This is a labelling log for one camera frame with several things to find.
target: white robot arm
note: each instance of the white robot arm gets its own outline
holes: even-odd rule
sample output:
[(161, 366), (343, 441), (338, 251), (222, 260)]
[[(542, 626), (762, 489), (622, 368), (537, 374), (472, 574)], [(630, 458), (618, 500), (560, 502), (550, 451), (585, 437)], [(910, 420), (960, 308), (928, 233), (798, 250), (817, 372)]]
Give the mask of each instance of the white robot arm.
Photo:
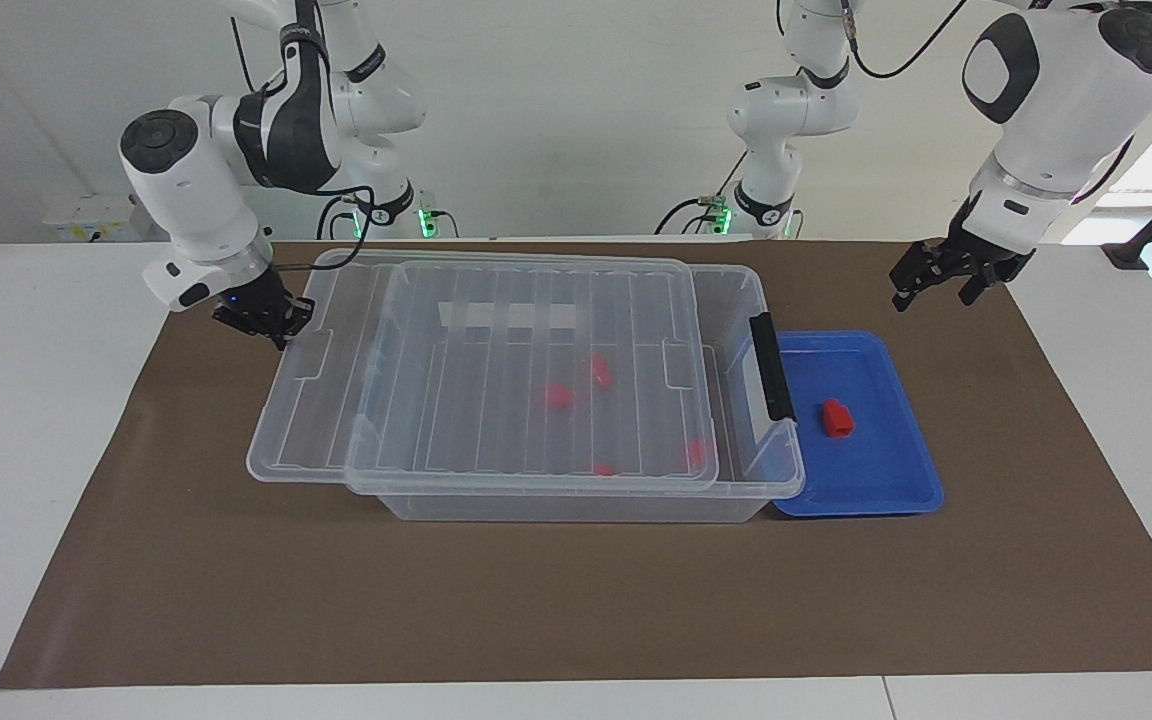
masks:
[(915, 242), (892, 270), (896, 310), (958, 275), (969, 276), (960, 300), (972, 305), (1024, 268), (1097, 165), (1152, 111), (1152, 3), (1006, 14), (975, 44), (963, 88), (1002, 138), (946, 241)]
[(119, 152), (134, 191), (172, 238), (143, 273), (156, 296), (184, 310), (220, 295), (220, 323), (282, 348), (305, 327), (312, 302), (283, 290), (238, 187), (346, 196), (372, 236), (430, 234), (420, 194), (381, 137), (420, 127), (425, 101), (376, 40), (361, 0), (225, 5), (278, 32), (282, 69), (251, 94), (179, 97), (137, 118)]
[[(975, 176), (947, 241), (914, 243), (890, 272), (899, 310), (952, 276), (972, 278), (960, 293), (968, 305), (1009, 282), (1097, 165), (1152, 111), (1151, 1), (998, 1), (1020, 12), (982, 33), (963, 85), (1005, 136)], [(858, 116), (849, 50), (858, 53), (859, 8), (861, 0), (788, 6), (785, 46), (799, 73), (749, 83), (728, 111), (748, 149), (745, 176), (723, 189), (730, 232), (780, 237), (803, 169), (788, 141), (842, 131)]]
[[(852, 1), (858, 5), (861, 0)], [(745, 176), (723, 188), (730, 232), (780, 237), (803, 172), (803, 156), (788, 142), (843, 131), (859, 115), (859, 90), (849, 79), (846, 22), (839, 0), (794, 0), (785, 50), (799, 71), (748, 83), (727, 111), (727, 123), (749, 151)]]

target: brown mat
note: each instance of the brown mat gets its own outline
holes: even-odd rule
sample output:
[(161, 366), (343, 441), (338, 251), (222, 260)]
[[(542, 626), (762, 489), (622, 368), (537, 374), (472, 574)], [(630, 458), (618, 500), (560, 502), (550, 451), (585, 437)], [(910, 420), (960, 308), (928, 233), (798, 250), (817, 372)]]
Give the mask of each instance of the brown mat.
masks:
[(402, 523), (248, 477), (278, 356), (194, 311), (166, 323), (0, 688), (1152, 670), (1152, 541), (1006, 291), (896, 314), (902, 247), (872, 243), (529, 250), (745, 264), (781, 329), (877, 332), (945, 507)]

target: plastic lid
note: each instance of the plastic lid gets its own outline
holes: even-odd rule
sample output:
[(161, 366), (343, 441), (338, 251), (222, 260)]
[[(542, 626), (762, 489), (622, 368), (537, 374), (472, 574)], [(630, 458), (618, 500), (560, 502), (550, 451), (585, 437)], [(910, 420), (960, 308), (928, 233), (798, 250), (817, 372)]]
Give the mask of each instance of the plastic lid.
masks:
[[(319, 263), (342, 260), (329, 250)], [(289, 340), (262, 409), (247, 469), (265, 482), (343, 483), (361, 374), (356, 359), (371, 350), (380, 302), (394, 266), (429, 252), (367, 250), (332, 272), (310, 274), (305, 296), (314, 318)]]
[(394, 266), (380, 308), (349, 387), (362, 392), (355, 491), (677, 492), (717, 478), (687, 265), (452, 255)]

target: clear plastic storage box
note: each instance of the clear plastic storage box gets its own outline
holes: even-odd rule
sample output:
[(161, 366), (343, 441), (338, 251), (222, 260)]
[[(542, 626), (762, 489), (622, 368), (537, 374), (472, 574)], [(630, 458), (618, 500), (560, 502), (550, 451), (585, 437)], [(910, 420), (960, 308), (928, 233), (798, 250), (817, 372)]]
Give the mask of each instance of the clear plastic storage box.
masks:
[(742, 521), (803, 487), (751, 270), (364, 251), (306, 296), (256, 478), (343, 483), (403, 520)]

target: black handle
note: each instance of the black handle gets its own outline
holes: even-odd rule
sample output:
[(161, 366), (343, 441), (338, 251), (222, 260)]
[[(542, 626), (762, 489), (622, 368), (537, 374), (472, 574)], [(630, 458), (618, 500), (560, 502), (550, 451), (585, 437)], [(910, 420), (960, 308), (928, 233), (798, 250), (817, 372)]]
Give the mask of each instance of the black handle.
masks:
[(790, 384), (785, 379), (781, 364), (781, 343), (776, 341), (776, 325), (772, 313), (755, 314), (749, 319), (750, 332), (755, 334), (755, 357), (758, 374), (763, 379), (763, 396), (767, 400), (767, 415), (772, 420), (797, 420)]

